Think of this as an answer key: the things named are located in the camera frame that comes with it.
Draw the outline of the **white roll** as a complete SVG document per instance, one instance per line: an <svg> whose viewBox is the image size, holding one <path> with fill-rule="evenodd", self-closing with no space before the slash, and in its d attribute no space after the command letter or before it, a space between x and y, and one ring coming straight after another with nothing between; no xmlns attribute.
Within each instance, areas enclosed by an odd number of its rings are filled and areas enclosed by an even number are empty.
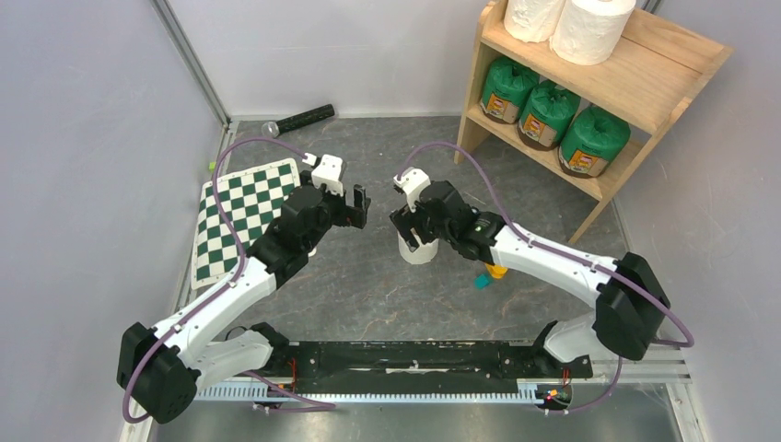
<svg viewBox="0 0 781 442"><path fill-rule="evenodd" d="M635 0L567 0L549 39L550 48L572 64L603 63L612 55L635 7Z"/></svg>
<svg viewBox="0 0 781 442"><path fill-rule="evenodd" d="M414 251L411 251L403 237L397 234L400 255L406 262L412 265L422 265L431 262L437 255L439 240L435 239L424 243L414 229L412 233L414 239L418 242L418 247Z"/></svg>
<svg viewBox="0 0 781 442"><path fill-rule="evenodd" d="M565 0L509 0L505 29L520 41L547 41L554 34L564 6Z"/></svg>

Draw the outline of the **brown-topped green paper roll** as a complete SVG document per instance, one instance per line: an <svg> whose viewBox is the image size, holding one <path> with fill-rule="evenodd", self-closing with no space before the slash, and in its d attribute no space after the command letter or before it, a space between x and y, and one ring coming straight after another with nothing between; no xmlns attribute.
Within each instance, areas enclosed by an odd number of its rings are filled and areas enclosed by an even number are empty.
<svg viewBox="0 0 781 442"><path fill-rule="evenodd" d="M579 178L599 177L630 140L628 122L596 105L573 120L557 155L564 173Z"/></svg>

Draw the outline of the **white roll front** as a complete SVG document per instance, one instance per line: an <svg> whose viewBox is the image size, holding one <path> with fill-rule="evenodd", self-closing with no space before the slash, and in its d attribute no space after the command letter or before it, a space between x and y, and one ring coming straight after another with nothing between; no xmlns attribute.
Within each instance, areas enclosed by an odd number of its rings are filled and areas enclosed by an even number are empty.
<svg viewBox="0 0 781 442"><path fill-rule="evenodd" d="M565 0L509 0L505 29L520 41L547 41L554 34L564 6Z"/></svg>

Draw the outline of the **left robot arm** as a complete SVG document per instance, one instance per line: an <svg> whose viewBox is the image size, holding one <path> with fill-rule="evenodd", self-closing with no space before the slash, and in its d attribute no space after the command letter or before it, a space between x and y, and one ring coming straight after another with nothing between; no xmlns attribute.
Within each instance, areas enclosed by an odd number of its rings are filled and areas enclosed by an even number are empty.
<svg viewBox="0 0 781 442"><path fill-rule="evenodd" d="M324 185L300 185L289 193L275 218L239 263L187 307L152 327L140 322L122 335L117 383L122 415L137 424L147 418L165 424L179 416L195 395L245 371L282 373L288 349L249 330L234 340L215 337L240 313L271 295L309 262L310 253L331 227L364 228L370 200L354 187L354 202Z"/></svg>

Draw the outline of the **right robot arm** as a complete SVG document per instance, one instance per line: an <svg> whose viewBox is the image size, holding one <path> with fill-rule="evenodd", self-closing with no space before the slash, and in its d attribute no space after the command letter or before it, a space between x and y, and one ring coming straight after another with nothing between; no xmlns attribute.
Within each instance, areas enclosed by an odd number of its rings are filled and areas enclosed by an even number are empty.
<svg viewBox="0 0 781 442"><path fill-rule="evenodd" d="M534 368L554 376L585 355L641 360L670 305L647 261L631 252L622 259L571 249L536 238L500 215L465 203L446 180L416 171L396 180L406 204L390 215L402 250L418 257L429 244L448 243L463 258L529 274L583 301L589 313L557 321L531 352Z"/></svg>

